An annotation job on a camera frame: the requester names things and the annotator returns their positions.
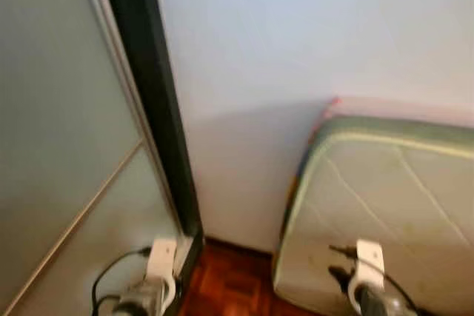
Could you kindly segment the quilted cream mattress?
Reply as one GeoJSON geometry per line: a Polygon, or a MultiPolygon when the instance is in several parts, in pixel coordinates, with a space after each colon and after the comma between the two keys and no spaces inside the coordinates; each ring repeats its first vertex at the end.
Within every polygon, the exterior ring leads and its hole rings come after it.
{"type": "Polygon", "coordinates": [[[299,164],[272,286],[322,316],[356,316],[328,266],[358,239],[380,244],[384,271],[418,306],[474,315],[474,114],[341,97],[299,164]]]}

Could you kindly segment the frosted glass sliding wardrobe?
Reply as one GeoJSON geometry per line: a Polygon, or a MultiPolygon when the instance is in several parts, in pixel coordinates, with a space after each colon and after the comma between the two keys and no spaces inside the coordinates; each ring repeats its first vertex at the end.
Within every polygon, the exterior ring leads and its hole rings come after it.
{"type": "Polygon", "coordinates": [[[156,238],[187,231],[112,0],[0,0],[0,316],[110,313],[156,238]]]}

